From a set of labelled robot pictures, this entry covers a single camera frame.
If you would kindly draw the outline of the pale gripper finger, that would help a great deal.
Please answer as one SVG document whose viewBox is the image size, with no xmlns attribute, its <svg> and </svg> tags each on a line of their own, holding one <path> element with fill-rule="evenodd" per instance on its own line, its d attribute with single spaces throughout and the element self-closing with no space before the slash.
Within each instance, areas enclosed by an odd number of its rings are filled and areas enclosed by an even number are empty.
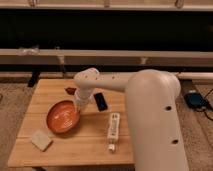
<svg viewBox="0 0 213 171">
<path fill-rule="evenodd" d="M 81 113 L 82 113 L 82 107 L 77 107 L 77 112 L 78 112 L 79 115 L 81 115 Z"/>
</svg>

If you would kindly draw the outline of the white ribbed gripper body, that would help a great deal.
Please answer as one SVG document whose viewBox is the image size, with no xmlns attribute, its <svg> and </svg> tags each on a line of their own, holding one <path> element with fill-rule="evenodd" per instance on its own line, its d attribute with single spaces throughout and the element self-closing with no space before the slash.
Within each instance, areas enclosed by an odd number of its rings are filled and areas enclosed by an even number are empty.
<svg viewBox="0 0 213 171">
<path fill-rule="evenodd" d="M 90 89 L 77 89 L 75 91 L 75 104 L 79 110 L 84 109 L 91 101 L 93 91 Z"/>
</svg>

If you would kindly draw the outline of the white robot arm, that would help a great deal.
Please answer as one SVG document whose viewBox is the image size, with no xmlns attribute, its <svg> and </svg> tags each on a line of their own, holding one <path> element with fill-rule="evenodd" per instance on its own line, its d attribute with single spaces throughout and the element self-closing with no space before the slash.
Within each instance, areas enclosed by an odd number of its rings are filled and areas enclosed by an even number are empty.
<svg viewBox="0 0 213 171">
<path fill-rule="evenodd" d="M 102 74 L 90 68 L 74 76 L 76 105 L 83 108 L 96 88 L 122 92 L 135 171 L 189 171 L 176 98 L 181 86 L 166 71 Z"/>
</svg>

